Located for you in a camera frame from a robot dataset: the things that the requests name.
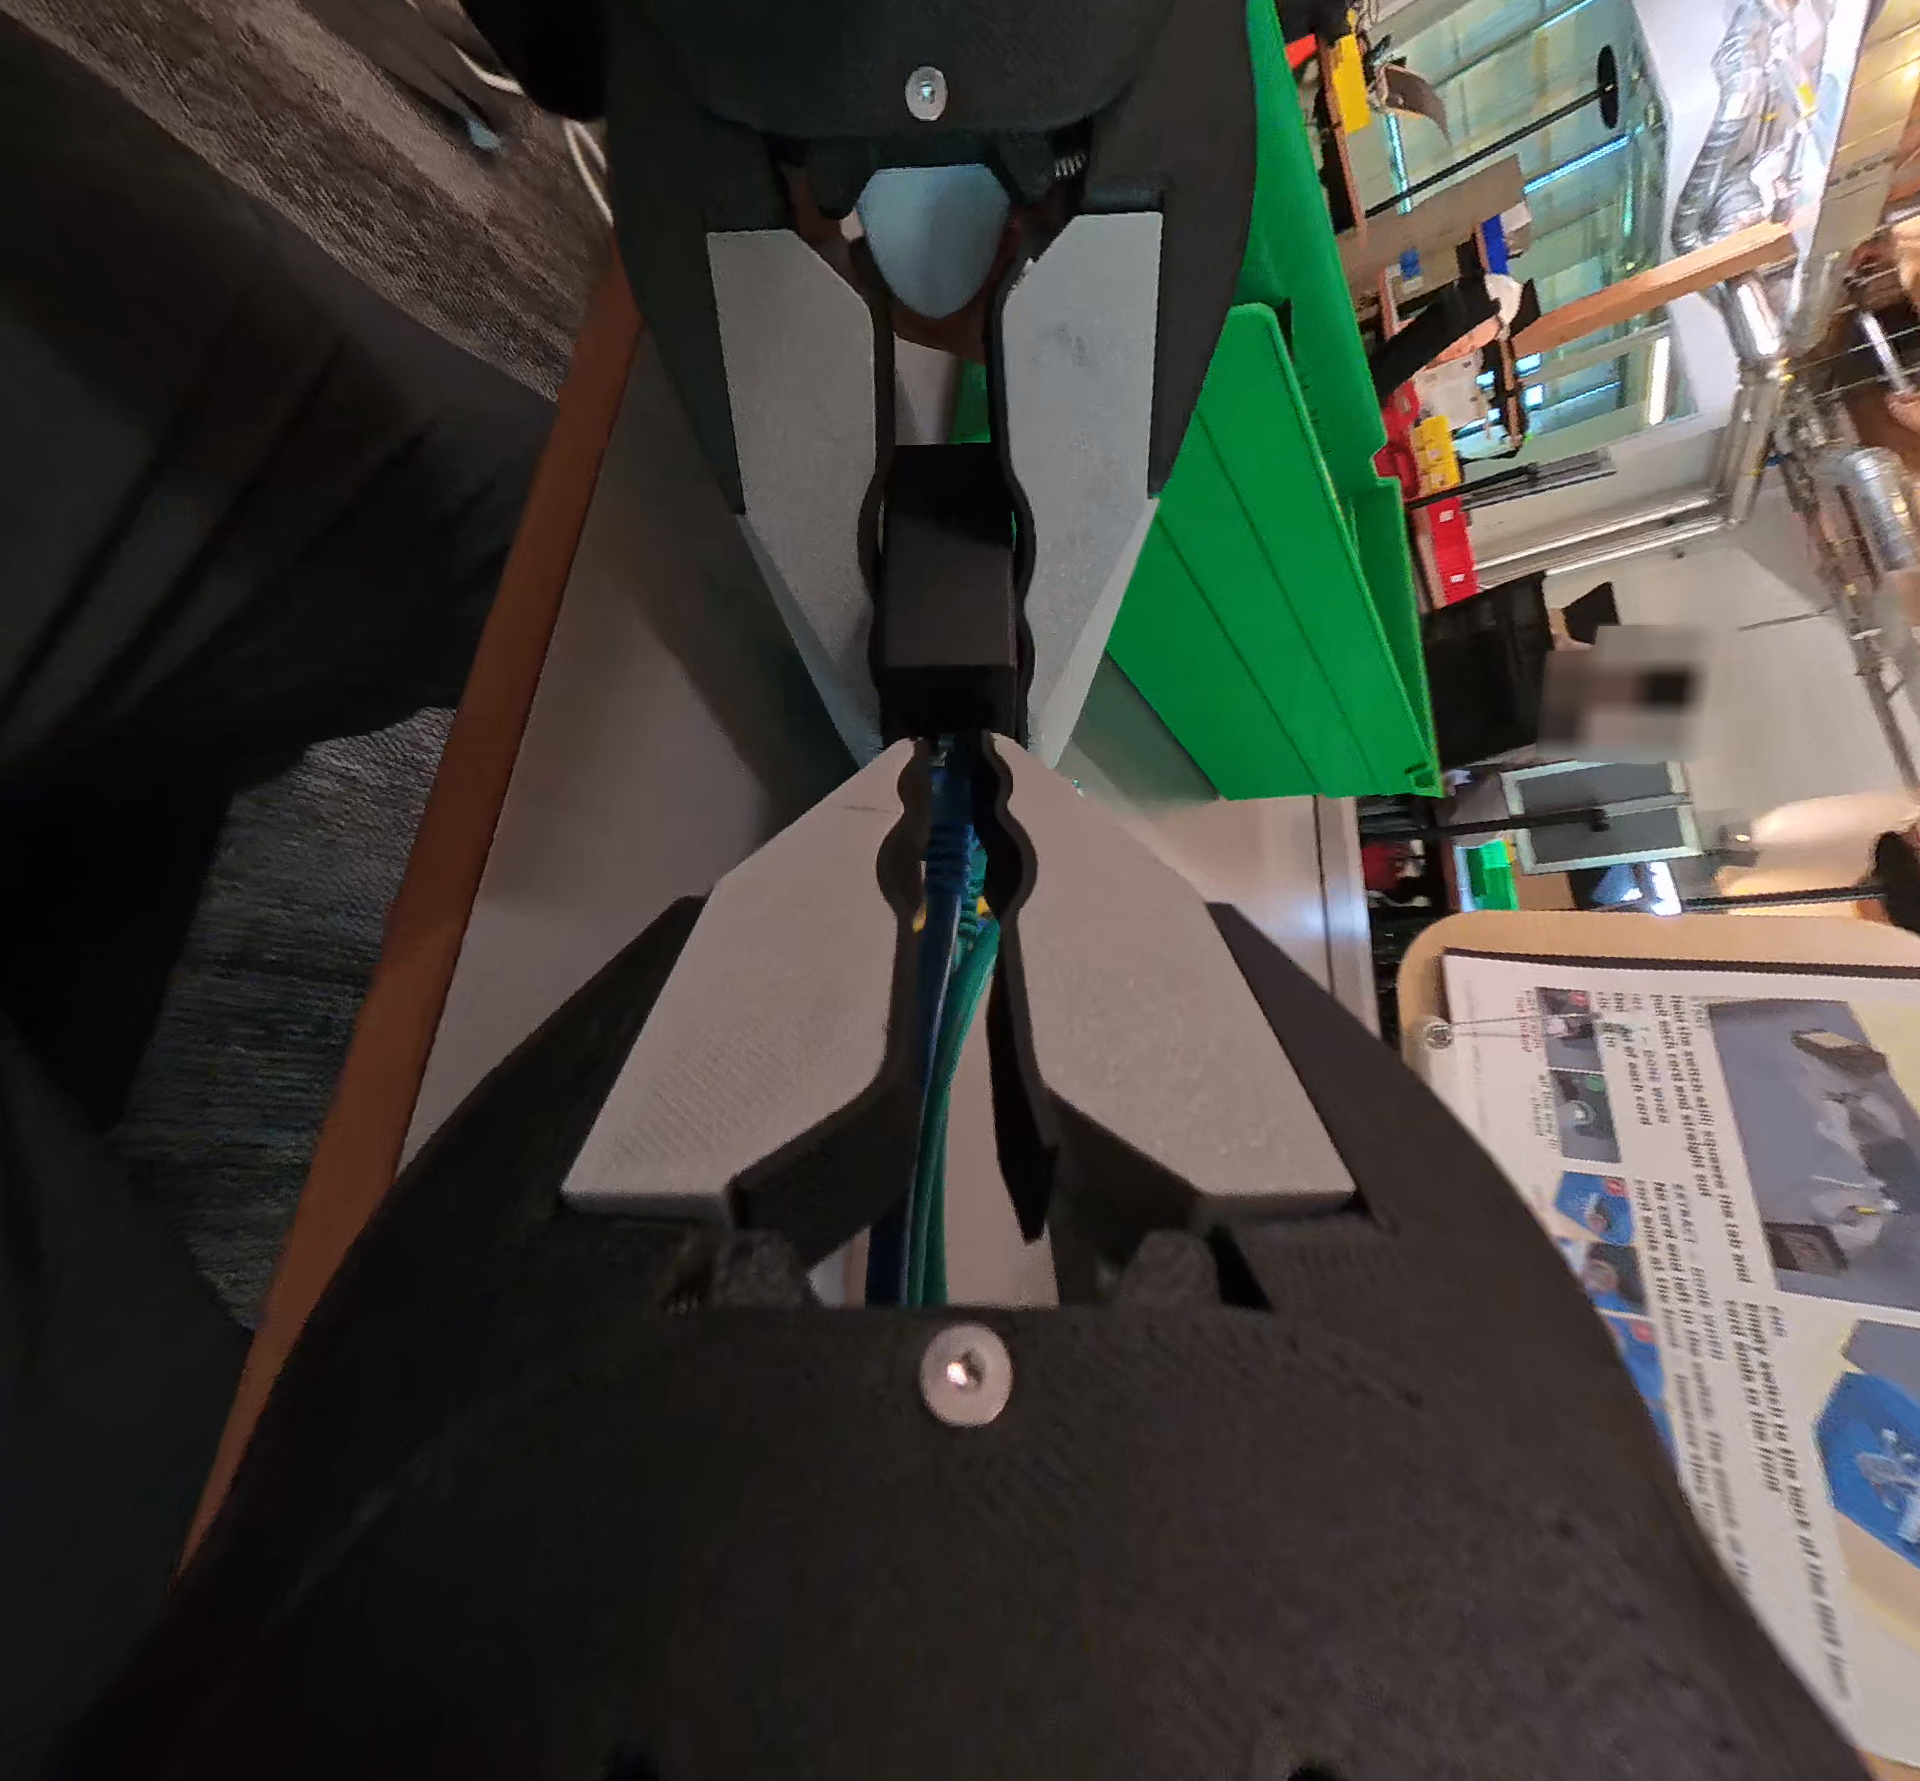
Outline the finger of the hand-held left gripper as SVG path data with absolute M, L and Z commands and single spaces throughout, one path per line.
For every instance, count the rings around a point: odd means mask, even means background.
M 798 231 L 715 231 L 709 275 L 741 526 L 853 762 L 883 752 L 873 585 L 883 371 L 867 299 Z
M 1158 211 L 1080 214 L 1023 263 L 999 316 L 994 428 L 1032 525 L 1028 750 L 1049 766 L 1072 741 L 1158 516 L 1161 257 Z

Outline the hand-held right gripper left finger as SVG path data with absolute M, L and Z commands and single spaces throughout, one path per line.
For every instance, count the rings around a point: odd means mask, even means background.
M 900 741 L 718 882 L 569 1208 L 777 1234 L 821 1268 L 905 1198 L 926 838 L 926 750 Z

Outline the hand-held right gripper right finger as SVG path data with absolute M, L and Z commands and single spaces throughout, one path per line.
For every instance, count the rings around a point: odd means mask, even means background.
M 1110 811 L 981 739 L 994 1153 L 1022 1234 L 1335 1214 L 1356 1184 L 1211 909 Z

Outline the black network switch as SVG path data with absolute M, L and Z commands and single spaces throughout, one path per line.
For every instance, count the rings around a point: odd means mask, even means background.
M 1015 483 L 991 444 L 897 449 L 877 516 L 870 674 L 884 743 L 1028 741 Z

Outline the green plastic bin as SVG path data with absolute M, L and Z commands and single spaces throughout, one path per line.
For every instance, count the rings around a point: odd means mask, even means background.
M 1230 802 L 1437 795 L 1406 500 L 1276 0 L 1236 305 L 1109 655 Z

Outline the silver duct pipe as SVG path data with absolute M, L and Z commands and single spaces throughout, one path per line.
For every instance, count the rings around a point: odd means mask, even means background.
M 1753 513 L 1814 344 L 1875 235 L 1917 105 L 1917 0 L 1727 0 L 1716 113 L 1671 214 L 1680 257 L 1733 241 L 1703 288 L 1739 384 L 1716 455 L 1713 517 Z

